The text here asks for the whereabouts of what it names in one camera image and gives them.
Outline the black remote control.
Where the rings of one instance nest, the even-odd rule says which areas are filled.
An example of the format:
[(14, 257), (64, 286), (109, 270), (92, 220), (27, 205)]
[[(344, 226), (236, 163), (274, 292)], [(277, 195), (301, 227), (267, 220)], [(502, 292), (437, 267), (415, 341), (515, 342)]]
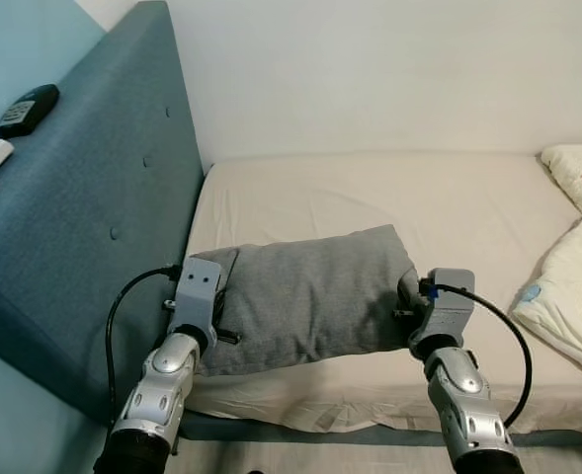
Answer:
[(0, 139), (32, 134), (43, 118), (56, 107), (60, 91), (54, 83), (38, 86), (20, 96), (0, 118)]

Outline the grey pillow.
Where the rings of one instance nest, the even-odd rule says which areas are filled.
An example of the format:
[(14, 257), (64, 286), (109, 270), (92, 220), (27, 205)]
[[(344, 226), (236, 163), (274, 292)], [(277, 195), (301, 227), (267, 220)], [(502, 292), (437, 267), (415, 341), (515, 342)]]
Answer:
[(393, 226), (201, 252), (222, 266), (221, 328), (242, 335), (202, 357), (204, 376), (247, 375), (399, 351), (397, 282), (417, 272)]

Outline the mattress with beige sheet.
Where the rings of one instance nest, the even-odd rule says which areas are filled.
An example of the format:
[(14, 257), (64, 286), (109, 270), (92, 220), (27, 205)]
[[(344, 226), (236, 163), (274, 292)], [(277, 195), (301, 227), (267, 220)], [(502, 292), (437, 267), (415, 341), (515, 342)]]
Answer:
[[(190, 253), (345, 235), (389, 224), (417, 270), (475, 274), (508, 310), (578, 208), (526, 155), (360, 153), (214, 164)], [(439, 427), (420, 362), (399, 351), (349, 355), (197, 380), (191, 410), (310, 433)]]

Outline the cream cartoon print quilt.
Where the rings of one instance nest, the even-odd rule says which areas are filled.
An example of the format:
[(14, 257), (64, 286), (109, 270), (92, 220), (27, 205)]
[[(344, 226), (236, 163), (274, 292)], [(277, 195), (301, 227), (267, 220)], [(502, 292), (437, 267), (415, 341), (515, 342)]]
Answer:
[(548, 146), (539, 161), (581, 217), (549, 249), (512, 315), (582, 367), (582, 144)]

